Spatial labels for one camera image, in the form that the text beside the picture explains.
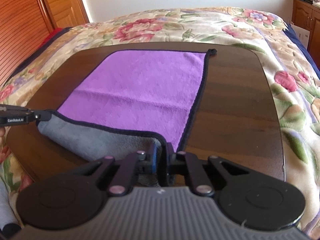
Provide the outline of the purple grey microfibre towel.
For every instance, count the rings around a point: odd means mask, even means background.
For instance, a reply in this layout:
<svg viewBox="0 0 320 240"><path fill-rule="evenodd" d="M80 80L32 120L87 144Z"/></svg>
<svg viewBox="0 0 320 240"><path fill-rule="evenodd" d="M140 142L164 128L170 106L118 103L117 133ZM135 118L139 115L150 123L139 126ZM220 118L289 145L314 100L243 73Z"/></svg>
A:
<svg viewBox="0 0 320 240"><path fill-rule="evenodd" d="M182 150L217 51L121 50L108 55L37 124L39 132L86 161L116 160L167 144Z"/></svg>

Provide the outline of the grey cloth at left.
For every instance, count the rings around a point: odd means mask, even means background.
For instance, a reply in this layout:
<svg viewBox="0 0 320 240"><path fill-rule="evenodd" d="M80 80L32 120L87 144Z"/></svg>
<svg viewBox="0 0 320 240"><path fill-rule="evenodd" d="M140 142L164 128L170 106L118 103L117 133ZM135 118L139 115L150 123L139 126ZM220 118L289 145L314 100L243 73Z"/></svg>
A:
<svg viewBox="0 0 320 240"><path fill-rule="evenodd" d="M8 191L1 179L1 239L10 239L21 230L20 224L9 204Z"/></svg>

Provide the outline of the dark wooden tray table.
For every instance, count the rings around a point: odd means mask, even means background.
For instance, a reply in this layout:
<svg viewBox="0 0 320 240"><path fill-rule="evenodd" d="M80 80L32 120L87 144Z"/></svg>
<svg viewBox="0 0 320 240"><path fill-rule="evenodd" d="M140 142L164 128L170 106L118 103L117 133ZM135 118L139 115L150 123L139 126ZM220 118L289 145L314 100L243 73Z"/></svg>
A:
<svg viewBox="0 0 320 240"><path fill-rule="evenodd" d="M218 155L285 179L276 107L256 53L239 47L190 42L150 42L83 50L71 56L28 102L31 109L55 109L107 55L123 49L216 49L209 61L204 94L196 113L188 152L200 159Z"/></svg>

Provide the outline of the red blue folded cloth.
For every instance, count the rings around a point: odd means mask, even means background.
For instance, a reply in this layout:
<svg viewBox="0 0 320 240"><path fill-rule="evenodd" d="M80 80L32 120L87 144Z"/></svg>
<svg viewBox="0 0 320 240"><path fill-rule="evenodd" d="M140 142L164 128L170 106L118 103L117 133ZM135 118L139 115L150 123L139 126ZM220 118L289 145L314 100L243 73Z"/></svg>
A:
<svg viewBox="0 0 320 240"><path fill-rule="evenodd" d="M51 45L56 39L58 39L63 34L69 32L71 30L71 27L67 28L56 28L54 29L40 44L38 47L39 49L45 49L49 45Z"/></svg>

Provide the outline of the slatted wooden wardrobe door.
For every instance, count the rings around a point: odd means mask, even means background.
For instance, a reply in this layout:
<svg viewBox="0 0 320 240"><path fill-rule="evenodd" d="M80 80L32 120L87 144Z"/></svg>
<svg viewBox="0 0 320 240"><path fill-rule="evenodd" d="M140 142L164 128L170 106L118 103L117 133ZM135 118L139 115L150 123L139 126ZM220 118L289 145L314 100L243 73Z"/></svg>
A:
<svg viewBox="0 0 320 240"><path fill-rule="evenodd" d="M1 0L1 85L52 31L44 0Z"/></svg>

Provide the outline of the wooden panel door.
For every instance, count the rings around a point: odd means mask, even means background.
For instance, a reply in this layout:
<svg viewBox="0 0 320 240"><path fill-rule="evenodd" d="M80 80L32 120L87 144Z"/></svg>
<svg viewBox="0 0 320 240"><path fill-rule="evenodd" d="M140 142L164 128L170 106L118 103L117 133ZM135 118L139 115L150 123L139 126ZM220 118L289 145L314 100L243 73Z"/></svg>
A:
<svg viewBox="0 0 320 240"><path fill-rule="evenodd" d="M49 31L89 22L82 0L37 0Z"/></svg>

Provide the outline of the floral bed blanket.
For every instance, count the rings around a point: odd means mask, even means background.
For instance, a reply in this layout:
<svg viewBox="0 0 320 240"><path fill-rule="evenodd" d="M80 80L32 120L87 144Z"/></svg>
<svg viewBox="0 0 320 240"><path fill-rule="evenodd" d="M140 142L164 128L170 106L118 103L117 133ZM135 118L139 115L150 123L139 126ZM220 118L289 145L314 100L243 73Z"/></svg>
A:
<svg viewBox="0 0 320 240"><path fill-rule="evenodd" d="M1 103L25 106L72 55L139 42L205 42L254 51L266 74L283 135L287 180L306 197L303 231L319 238L319 70L290 25L237 7L148 10L61 31L1 87Z"/></svg>

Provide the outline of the dark blue bed sheet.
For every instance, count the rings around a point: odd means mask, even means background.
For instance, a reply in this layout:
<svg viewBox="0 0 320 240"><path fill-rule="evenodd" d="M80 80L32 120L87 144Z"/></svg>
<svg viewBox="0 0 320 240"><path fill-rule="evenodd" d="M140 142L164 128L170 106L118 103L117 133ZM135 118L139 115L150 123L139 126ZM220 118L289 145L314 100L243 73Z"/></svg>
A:
<svg viewBox="0 0 320 240"><path fill-rule="evenodd" d="M284 33L300 49L308 62L312 65L317 75L319 75L319 68L307 50L309 45L310 31L288 23L287 29L284 31Z"/></svg>

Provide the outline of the wooden side cabinet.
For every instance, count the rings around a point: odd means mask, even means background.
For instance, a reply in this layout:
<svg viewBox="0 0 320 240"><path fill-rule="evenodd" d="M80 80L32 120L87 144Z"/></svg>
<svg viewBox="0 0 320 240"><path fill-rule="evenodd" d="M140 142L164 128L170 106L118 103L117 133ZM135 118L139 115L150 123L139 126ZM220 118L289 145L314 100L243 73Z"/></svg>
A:
<svg viewBox="0 0 320 240"><path fill-rule="evenodd" d="M319 68L319 8L301 0L293 0L292 23L310 31L307 50Z"/></svg>

